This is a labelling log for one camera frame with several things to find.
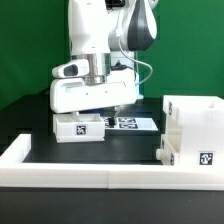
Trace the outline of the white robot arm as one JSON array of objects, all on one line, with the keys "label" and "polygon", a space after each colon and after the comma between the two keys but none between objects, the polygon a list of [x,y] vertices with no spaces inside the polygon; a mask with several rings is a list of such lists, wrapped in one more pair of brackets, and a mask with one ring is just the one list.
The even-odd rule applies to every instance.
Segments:
[{"label": "white robot arm", "polygon": [[133,104],[134,71],[113,64],[120,54],[148,49],[157,36],[158,0],[69,0],[70,61],[52,70],[54,125],[72,125],[79,113]]}]

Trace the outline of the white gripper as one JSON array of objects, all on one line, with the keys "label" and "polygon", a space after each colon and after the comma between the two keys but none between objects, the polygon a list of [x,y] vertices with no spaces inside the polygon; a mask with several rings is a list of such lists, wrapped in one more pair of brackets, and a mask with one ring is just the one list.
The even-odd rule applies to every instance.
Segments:
[{"label": "white gripper", "polygon": [[120,113],[119,105],[133,104],[137,100],[134,71],[125,69],[112,71],[107,82],[85,85],[81,78],[56,79],[50,87],[50,107],[59,113],[72,112],[73,118],[80,113],[98,108],[115,107],[115,114],[108,119],[110,128],[116,125]]}]

